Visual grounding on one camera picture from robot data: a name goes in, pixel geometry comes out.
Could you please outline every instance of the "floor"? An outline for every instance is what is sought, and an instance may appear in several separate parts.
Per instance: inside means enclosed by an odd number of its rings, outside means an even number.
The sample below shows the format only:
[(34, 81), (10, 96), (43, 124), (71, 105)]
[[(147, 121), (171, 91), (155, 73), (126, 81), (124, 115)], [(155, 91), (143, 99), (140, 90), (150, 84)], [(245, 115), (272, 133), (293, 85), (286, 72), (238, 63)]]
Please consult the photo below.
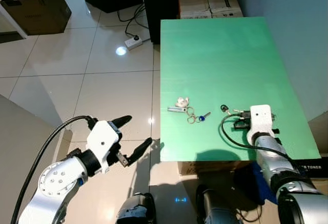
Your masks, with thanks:
[[(72, 16), (64, 33), (0, 44), (0, 94), (54, 126), (82, 114), (105, 120), (130, 114), (133, 119), (122, 128), (126, 154), (147, 137), (159, 139), (159, 46), (147, 41), (119, 55), (116, 50), (127, 37), (116, 13), (103, 13), (84, 0), (66, 2)], [(122, 10), (121, 17), (131, 17), (135, 8)], [(145, 14), (139, 21), (147, 25)], [(149, 38), (147, 29), (135, 23), (129, 29)], [(71, 130), (70, 150), (84, 149), (86, 124), (77, 122)], [(196, 224), (197, 178), (180, 177), (176, 162), (159, 163), (159, 151), (156, 140), (135, 165), (117, 164), (106, 175), (90, 178), (71, 201), (66, 223), (115, 223), (128, 196), (150, 191), (159, 224)], [(176, 203), (176, 197), (187, 202)], [(248, 218), (258, 218), (258, 212), (250, 211)], [(267, 203), (253, 223), (279, 223), (276, 206)]]

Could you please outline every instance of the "green table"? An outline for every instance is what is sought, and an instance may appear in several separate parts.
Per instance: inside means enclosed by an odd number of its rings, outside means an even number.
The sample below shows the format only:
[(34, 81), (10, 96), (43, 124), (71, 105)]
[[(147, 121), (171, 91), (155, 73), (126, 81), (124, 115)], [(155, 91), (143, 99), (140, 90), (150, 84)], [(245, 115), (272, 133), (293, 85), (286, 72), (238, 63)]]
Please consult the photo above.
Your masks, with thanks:
[[(222, 104), (244, 110), (270, 105), (289, 156), (319, 158), (263, 17), (163, 20), (160, 57), (162, 161), (254, 160), (253, 150), (220, 137)], [(189, 97), (196, 115), (212, 114), (188, 124), (186, 114), (167, 111), (178, 97)], [(246, 131), (232, 131), (232, 123), (225, 127), (233, 139), (248, 144)]]

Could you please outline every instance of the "electrical outlet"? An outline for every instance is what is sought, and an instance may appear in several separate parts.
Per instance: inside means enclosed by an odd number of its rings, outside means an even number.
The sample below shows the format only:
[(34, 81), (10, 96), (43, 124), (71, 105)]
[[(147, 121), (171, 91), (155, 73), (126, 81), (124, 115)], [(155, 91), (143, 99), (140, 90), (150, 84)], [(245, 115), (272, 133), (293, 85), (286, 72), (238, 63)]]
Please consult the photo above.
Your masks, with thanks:
[(132, 49), (134, 49), (138, 46), (141, 46), (142, 45), (142, 40), (138, 35), (136, 35), (133, 38), (124, 41), (124, 43), (125, 43), (125, 45), (127, 46), (127, 48), (129, 50), (132, 50)]

